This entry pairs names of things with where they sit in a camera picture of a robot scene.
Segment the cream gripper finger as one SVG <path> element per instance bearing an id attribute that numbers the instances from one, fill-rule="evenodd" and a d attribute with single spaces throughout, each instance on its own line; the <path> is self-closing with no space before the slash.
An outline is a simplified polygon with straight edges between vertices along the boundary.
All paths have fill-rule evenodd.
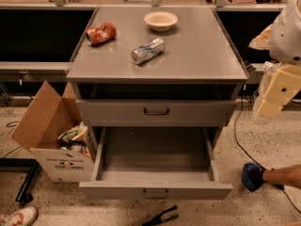
<path id="1" fill-rule="evenodd" d="M 301 90 L 301 67 L 284 64 L 272 73 L 266 73 L 256 99 L 256 116 L 272 120 Z"/>

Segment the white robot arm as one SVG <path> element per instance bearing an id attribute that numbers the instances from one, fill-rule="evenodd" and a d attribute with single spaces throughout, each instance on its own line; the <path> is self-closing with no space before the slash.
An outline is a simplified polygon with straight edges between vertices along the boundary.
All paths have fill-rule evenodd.
<path id="1" fill-rule="evenodd" d="M 262 77 L 253 105 L 260 121 L 272 120 L 301 90 L 301 0 L 290 0 L 274 20 L 269 54 L 280 65 Z"/>

